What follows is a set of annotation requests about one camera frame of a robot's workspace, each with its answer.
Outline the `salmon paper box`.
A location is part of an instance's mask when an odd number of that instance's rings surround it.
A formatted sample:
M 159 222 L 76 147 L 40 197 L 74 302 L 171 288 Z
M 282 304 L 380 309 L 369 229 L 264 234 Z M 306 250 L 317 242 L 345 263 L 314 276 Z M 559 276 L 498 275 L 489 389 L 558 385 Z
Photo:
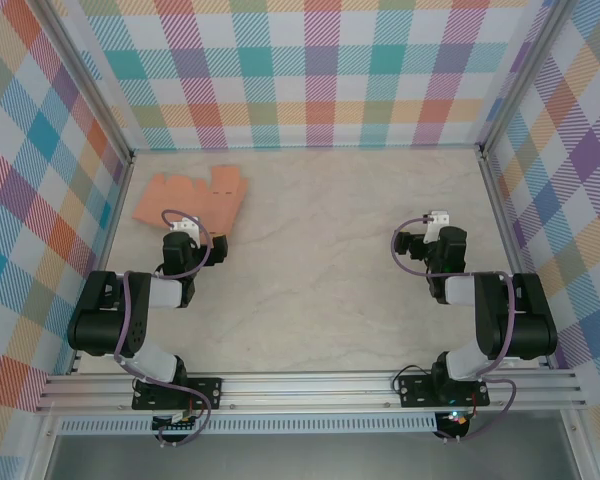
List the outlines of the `salmon paper box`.
M 166 228 L 162 212 L 178 210 L 197 217 L 213 236 L 229 236 L 246 196 L 248 180 L 238 166 L 213 166 L 211 183 L 186 175 L 156 174 L 146 186 L 132 218 Z

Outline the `aluminium table side rail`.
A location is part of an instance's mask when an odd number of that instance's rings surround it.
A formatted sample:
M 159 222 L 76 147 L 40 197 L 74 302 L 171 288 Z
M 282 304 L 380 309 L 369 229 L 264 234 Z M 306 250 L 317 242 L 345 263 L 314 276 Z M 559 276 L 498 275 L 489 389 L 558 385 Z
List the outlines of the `aluminium table side rail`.
M 99 260 L 97 263 L 97 267 L 99 270 L 103 270 L 107 266 L 108 260 L 110 258 L 112 245 L 113 245 L 116 231 L 117 231 L 117 228 L 119 225 L 121 213 L 122 213 L 122 210 L 124 207 L 124 202 L 126 200 L 126 196 L 128 193 L 130 181 L 131 181 L 131 178 L 133 175 L 134 166 L 135 166 L 135 157 L 132 156 L 130 158 L 129 162 L 127 163 L 127 165 L 123 169 L 123 177 L 122 177 L 122 183 L 120 186 L 119 195 L 116 200 L 115 208 L 111 215 L 111 221 L 109 223 L 107 235 L 105 237 L 103 251 L 102 251 L 102 254 L 99 257 Z M 79 351 L 73 349 L 71 352 L 71 356 L 67 363 L 67 368 L 64 372 L 65 375 L 71 375 L 78 371 L 78 364 L 79 364 L 80 358 L 81 358 L 81 354 L 79 353 Z
M 492 172 L 490 162 L 486 155 L 482 154 L 479 150 L 476 150 L 475 154 L 501 237 L 501 242 L 507 258 L 509 270 L 512 274 L 525 273 L 526 268 L 522 262 L 520 249 L 517 245 L 514 231 L 508 223 L 503 196 L 495 180 L 495 175 Z

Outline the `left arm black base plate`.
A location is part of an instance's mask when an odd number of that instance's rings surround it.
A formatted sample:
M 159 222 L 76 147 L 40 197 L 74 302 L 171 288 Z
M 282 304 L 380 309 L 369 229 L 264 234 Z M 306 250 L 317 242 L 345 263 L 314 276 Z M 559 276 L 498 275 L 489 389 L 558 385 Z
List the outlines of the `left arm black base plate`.
M 167 388 L 140 380 L 134 380 L 131 408 L 133 410 L 200 410 L 205 402 L 188 391 Z M 189 377 L 186 388 L 203 394 L 211 409 L 218 409 L 222 394 L 222 379 L 219 377 Z

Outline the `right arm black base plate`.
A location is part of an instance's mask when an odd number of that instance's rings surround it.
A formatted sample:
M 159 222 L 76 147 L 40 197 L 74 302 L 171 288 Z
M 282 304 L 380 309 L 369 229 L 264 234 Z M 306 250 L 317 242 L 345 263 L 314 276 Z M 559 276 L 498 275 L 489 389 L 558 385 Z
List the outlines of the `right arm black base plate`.
M 484 382 L 433 380 L 430 376 L 409 374 L 398 380 L 402 408 L 485 407 L 490 405 Z

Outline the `aluminium frame post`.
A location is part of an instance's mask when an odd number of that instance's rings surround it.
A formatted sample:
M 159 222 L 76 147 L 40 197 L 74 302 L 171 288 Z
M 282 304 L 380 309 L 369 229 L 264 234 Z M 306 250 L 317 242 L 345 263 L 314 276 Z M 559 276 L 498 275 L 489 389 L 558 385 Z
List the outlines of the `aluminium frame post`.
M 504 134 L 577 0 L 529 0 L 485 98 L 475 149 L 483 161 Z
M 116 152 L 127 165 L 132 164 L 133 152 L 98 89 L 93 76 L 83 61 L 78 48 L 75 46 L 59 15 L 56 13 L 51 0 L 26 1 L 49 36 L 51 43 L 58 51 L 61 60 L 65 64 L 65 68 L 74 80 L 78 90 L 84 95 Z

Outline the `long aluminium mounting rail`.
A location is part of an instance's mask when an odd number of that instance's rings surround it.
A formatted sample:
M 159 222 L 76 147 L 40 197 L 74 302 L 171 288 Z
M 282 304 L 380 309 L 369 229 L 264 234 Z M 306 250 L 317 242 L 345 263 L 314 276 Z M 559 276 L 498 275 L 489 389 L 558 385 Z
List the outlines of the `long aluminium mounting rail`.
M 220 373 L 217 414 L 400 412 L 402 397 L 391 388 L 393 374 L 368 372 Z M 575 410 L 586 394 L 570 370 L 504 369 L 494 376 L 515 382 L 512 411 Z M 52 376 L 39 414 L 131 413 L 132 377 L 124 374 Z

